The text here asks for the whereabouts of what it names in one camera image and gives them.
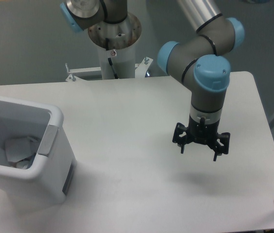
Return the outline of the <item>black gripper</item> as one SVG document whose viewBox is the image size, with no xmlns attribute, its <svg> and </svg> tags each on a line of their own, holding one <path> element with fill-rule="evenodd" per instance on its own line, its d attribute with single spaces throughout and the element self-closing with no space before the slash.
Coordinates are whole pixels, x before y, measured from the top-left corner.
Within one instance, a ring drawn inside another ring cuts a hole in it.
<svg viewBox="0 0 274 233">
<path fill-rule="evenodd" d="M 172 142 L 181 148 L 181 154 L 187 144 L 208 145 L 214 151 L 215 162 L 218 156 L 229 153 L 230 133 L 218 133 L 219 122 L 220 120 L 207 124 L 205 120 L 198 122 L 189 116 L 188 127 L 180 122 L 176 124 Z"/>
</svg>

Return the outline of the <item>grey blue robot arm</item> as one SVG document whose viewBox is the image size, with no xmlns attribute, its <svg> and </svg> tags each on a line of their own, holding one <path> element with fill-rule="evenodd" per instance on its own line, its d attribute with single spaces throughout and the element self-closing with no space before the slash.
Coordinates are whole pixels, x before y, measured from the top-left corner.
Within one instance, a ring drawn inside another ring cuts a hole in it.
<svg viewBox="0 0 274 233">
<path fill-rule="evenodd" d="M 185 44 L 170 41 L 158 52 L 157 64 L 191 91 L 188 126 L 178 123 L 172 141 L 184 148 L 190 143 L 208 146 L 215 156 L 228 154 L 230 133 L 218 133 L 230 63 L 224 55 L 245 37 L 243 25 L 225 18 L 212 0 L 181 0 L 180 7 L 196 32 Z M 60 9 L 75 32 L 88 31 L 101 52 L 103 79 L 135 76 L 135 57 L 121 53 L 140 38 L 141 25 L 128 12 L 125 0 L 65 0 Z"/>
</svg>

